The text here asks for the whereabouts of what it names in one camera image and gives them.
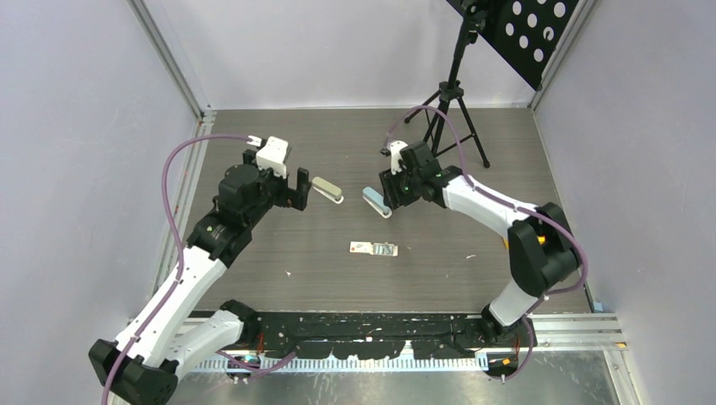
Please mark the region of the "blue white stapler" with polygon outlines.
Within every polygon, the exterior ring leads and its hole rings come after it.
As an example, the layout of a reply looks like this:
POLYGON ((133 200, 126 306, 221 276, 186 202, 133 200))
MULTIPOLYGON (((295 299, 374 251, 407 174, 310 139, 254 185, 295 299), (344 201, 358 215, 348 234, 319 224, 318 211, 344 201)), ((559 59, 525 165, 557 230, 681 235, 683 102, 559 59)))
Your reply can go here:
POLYGON ((384 219, 392 216, 392 209, 384 203, 384 196, 370 186, 362 190, 363 199, 384 219))

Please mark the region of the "white staple box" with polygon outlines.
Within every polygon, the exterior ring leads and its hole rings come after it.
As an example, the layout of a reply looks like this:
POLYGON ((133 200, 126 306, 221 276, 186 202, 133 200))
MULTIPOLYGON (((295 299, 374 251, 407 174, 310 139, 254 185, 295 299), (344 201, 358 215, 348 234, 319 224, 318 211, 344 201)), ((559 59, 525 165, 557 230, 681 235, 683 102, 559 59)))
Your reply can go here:
POLYGON ((351 241, 349 252, 368 254, 371 256, 396 257, 399 254, 399 247, 387 242, 351 241))

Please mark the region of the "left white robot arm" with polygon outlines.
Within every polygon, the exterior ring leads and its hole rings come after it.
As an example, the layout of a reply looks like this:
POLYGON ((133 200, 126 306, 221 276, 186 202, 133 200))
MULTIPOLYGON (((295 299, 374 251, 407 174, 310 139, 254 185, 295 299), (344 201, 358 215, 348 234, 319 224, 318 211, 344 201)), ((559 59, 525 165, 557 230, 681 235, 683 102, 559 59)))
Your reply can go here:
POLYGON ((90 348, 103 387, 130 404, 166 404, 182 377, 209 356, 258 342, 258 313, 237 300, 226 301, 190 332, 177 332, 271 208, 306 208, 309 175, 298 168, 290 187, 285 157, 267 150, 247 150, 242 164, 226 170, 212 209, 180 245, 181 258, 149 303, 113 340, 99 339, 90 348))

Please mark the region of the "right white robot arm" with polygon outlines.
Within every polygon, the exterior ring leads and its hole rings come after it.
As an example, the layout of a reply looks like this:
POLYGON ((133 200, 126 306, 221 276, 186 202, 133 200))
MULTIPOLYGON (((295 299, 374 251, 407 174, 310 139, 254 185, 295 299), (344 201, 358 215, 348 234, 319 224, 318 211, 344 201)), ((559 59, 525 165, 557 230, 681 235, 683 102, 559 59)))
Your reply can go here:
POLYGON ((583 248, 561 207, 535 205, 498 192, 457 165, 442 165, 423 142, 394 140, 383 148, 389 166, 379 179, 387 210, 433 203, 476 222, 507 242, 509 279, 482 311, 482 335, 503 346, 557 284, 585 268, 583 248))

